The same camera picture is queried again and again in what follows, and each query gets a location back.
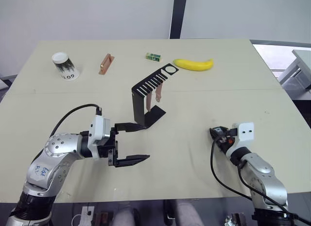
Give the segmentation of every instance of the black cable connector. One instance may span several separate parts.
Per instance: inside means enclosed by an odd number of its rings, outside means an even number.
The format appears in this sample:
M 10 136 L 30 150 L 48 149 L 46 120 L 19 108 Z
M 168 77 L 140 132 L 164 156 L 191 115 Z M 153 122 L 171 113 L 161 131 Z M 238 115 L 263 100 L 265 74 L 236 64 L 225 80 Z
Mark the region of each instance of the black cable connector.
M 238 135 L 238 129 L 237 128 L 233 128 L 233 129 L 227 130 L 225 132 L 225 135 L 226 136 L 237 136 Z
M 99 115 L 99 116 L 102 115 L 102 108 L 96 107 L 96 115 Z

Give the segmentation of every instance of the white paper cup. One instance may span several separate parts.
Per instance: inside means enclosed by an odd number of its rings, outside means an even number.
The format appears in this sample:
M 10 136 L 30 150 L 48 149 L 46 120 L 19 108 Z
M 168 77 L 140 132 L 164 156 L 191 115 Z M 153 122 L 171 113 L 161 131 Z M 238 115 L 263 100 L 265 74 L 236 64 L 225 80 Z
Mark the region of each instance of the white paper cup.
M 76 67 L 74 67 L 73 63 L 65 52 L 55 53 L 52 56 L 52 61 L 59 70 L 63 80 L 71 81 L 79 77 L 79 71 L 76 69 Z

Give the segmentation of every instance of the white wall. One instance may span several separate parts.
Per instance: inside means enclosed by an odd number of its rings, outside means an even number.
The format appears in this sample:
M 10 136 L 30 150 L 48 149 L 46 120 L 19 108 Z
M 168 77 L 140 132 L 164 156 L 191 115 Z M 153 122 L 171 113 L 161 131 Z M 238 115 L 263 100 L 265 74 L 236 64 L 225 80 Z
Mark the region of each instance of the white wall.
M 311 43 L 311 0 L 187 0 L 181 38 Z
M 168 38 L 172 11 L 173 0 L 0 0 L 0 76 L 39 40 Z

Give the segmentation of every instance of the green small box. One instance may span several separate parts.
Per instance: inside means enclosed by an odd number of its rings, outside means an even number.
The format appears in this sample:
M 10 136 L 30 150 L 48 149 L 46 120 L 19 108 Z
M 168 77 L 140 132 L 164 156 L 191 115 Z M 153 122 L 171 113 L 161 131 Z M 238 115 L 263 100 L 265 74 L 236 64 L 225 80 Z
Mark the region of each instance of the green small box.
M 149 60 L 153 60 L 153 61 L 159 62 L 161 60 L 161 55 L 157 55 L 157 54 L 148 52 L 146 54 L 146 58 L 149 59 Z

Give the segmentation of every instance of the black metal rack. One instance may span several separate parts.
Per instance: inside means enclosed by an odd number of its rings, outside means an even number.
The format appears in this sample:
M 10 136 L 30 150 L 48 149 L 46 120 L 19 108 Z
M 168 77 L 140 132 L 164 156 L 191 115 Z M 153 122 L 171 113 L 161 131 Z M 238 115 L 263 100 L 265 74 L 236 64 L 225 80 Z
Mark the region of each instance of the black metal rack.
M 166 67 L 173 67 L 175 68 L 175 71 L 167 71 Z M 150 94 L 154 89 L 159 87 L 164 81 L 168 79 L 168 77 L 163 72 L 166 72 L 171 76 L 177 71 L 178 69 L 175 66 L 168 63 L 132 87 L 134 120 L 138 124 L 145 126 L 147 129 L 165 114 L 165 111 L 156 105 L 145 114 L 144 97 Z

